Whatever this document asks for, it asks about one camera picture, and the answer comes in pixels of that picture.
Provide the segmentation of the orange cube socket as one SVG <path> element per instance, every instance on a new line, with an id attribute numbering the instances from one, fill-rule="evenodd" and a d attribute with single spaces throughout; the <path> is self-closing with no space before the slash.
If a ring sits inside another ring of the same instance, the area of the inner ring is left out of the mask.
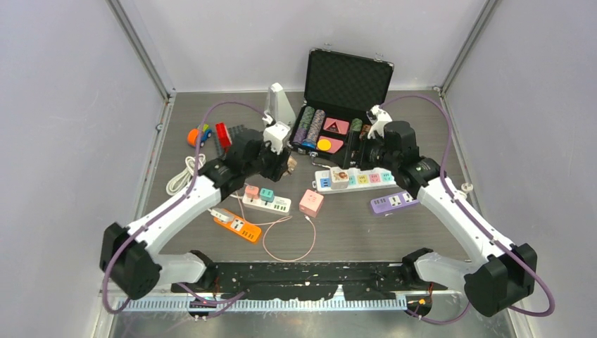
<path id="1" fill-rule="evenodd" d="M 288 161 L 287 161 L 287 171 L 286 171 L 286 173 L 288 175 L 291 175 L 294 172 L 294 170 L 296 168 L 296 165 L 297 165 L 297 161 L 292 156 L 290 156 L 288 158 Z"/>

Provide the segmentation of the teal plug adapter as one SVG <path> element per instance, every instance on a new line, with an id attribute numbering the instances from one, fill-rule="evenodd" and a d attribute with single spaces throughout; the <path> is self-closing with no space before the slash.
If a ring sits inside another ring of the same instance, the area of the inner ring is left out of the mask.
<path id="1" fill-rule="evenodd" d="M 266 203 L 272 203 L 275 199 L 275 194 L 271 189 L 261 188 L 259 192 L 259 197 L 262 201 Z"/>

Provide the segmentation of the white cube socket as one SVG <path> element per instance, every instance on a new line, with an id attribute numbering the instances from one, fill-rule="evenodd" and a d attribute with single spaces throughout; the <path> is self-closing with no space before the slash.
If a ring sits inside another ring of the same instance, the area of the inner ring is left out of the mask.
<path id="1" fill-rule="evenodd" d="M 346 189 L 350 182 L 350 176 L 346 170 L 341 168 L 330 169 L 330 188 L 332 190 Z"/>

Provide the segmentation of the white plug adapter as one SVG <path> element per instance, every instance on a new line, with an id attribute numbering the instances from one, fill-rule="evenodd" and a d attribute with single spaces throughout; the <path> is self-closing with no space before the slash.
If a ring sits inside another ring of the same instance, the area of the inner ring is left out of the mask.
<path id="1" fill-rule="evenodd" d="M 212 208 L 210 214 L 222 223 L 230 223 L 235 219 L 235 216 L 223 208 Z"/>

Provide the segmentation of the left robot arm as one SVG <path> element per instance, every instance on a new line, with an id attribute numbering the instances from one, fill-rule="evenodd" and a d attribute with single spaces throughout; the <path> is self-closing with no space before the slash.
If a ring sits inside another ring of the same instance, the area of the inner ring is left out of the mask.
<path id="1" fill-rule="evenodd" d="M 240 190 L 249 177 L 279 181 L 289 168 L 289 134 L 283 123 L 262 132 L 241 131 L 227 153 L 207 161 L 182 191 L 129 225 L 108 226 L 100 256 L 102 287 L 112 281 L 131 300 L 143 298 L 156 286 L 177 282 L 190 283 L 200 292 L 210 290 L 216 274 L 208 268 L 205 255 L 163 254 L 162 248 L 196 217 Z"/>

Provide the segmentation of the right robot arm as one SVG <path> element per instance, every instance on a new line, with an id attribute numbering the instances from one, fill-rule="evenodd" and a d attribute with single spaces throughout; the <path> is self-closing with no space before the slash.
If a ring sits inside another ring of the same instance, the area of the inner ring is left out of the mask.
<path id="1" fill-rule="evenodd" d="M 420 155 L 414 129 L 393 121 L 371 139 L 350 132 L 339 155 L 344 167 L 391 172 L 396 184 L 431 211 L 458 240 L 469 261 L 423 248 L 405 257 L 402 280 L 411 289 L 427 282 L 462 292 L 486 317 L 534 293 L 537 254 L 516 245 L 483 220 L 433 159 Z"/>

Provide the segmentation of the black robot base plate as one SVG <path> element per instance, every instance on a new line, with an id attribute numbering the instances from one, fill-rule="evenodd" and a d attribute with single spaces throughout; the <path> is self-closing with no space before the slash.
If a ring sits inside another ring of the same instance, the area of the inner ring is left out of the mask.
<path id="1" fill-rule="evenodd" d="M 428 291 L 393 262 L 213 263 L 195 287 L 245 299 L 317 301 L 341 290 L 349 301 L 389 300 L 394 292 Z"/>

